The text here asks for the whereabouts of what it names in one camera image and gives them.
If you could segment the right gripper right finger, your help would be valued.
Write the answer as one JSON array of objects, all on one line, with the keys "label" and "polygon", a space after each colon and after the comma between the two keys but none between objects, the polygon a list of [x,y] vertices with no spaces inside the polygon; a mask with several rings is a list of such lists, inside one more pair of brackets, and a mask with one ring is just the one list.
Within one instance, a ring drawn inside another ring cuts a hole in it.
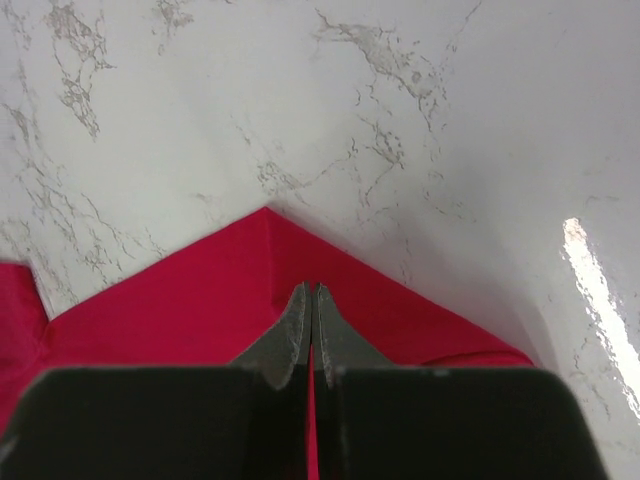
[{"label": "right gripper right finger", "polygon": [[312,313],[323,479],[603,479],[580,407],[534,368],[402,367],[318,286]]}]

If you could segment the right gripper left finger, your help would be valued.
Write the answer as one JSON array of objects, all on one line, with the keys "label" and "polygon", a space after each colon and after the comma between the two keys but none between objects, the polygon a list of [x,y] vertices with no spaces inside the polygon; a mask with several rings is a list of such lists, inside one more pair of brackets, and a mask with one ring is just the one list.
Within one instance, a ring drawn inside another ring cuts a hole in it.
[{"label": "right gripper left finger", "polygon": [[304,479],[311,289],[226,365],[62,368],[22,395],[5,479]]}]

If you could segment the red t shirt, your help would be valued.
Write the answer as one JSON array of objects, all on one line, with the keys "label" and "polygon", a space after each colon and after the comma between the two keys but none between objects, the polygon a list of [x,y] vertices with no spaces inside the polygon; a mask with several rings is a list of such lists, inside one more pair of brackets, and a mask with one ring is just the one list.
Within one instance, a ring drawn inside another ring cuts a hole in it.
[{"label": "red t shirt", "polygon": [[29,267],[1,267],[1,440],[43,373],[62,368],[226,365],[271,328],[296,286],[311,289],[306,453],[318,473],[312,313],[318,286],[402,367],[526,367],[529,358],[270,209],[168,256],[55,319]]}]

